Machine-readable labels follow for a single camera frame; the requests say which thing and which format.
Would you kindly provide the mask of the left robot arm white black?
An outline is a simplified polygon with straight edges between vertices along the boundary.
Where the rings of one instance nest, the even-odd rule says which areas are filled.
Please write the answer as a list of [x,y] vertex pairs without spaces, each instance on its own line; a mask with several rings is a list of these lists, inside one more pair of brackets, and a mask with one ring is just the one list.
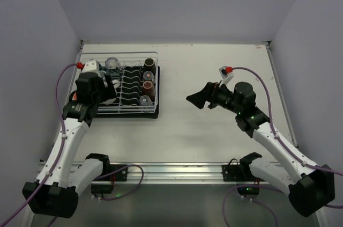
[[99,153],[89,154],[82,166],[71,172],[81,140],[99,105],[106,98],[116,96],[115,89],[105,86],[94,72],[81,73],[76,86],[77,99],[63,107],[61,131],[45,166],[34,182],[26,182],[23,187],[23,195],[35,214],[70,218],[85,188],[110,172],[109,157]]

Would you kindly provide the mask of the dark blue mug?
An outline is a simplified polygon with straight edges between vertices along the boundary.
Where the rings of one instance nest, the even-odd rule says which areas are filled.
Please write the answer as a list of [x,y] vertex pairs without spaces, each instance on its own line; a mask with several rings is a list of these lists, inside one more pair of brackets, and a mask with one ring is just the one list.
[[99,61],[97,61],[97,68],[101,76],[103,76],[106,73],[105,69],[103,68],[103,66],[101,65]]

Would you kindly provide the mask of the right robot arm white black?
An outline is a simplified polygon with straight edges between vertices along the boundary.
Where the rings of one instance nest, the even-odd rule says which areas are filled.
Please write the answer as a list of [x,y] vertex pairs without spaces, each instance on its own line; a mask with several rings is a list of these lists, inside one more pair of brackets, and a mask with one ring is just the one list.
[[225,85],[208,82],[205,87],[186,97],[202,109],[221,106],[235,113],[238,127],[261,144],[280,163],[275,167],[260,155],[251,153],[241,159],[254,177],[273,185],[288,196],[293,208],[308,217],[335,199],[334,174],[324,165],[322,170],[311,168],[315,162],[307,158],[272,128],[270,118],[256,106],[256,94],[251,84],[239,82],[230,91]]

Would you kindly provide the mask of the white mug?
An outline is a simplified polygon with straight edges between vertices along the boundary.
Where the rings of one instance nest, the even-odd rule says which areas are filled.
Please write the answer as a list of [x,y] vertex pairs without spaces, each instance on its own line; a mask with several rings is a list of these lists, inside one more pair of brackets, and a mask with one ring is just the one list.
[[118,88],[121,84],[118,80],[112,80],[112,78],[109,75],[105,75],[103,78],[104,86],[109,87],[112,86],[114,89]]

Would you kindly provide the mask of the large clear glass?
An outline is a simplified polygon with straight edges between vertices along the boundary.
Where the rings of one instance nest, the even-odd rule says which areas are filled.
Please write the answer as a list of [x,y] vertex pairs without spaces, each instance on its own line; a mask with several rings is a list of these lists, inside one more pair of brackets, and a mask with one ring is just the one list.
[[121,74],[123,67],[116,57],[109,57],[105,60],[106,73]]

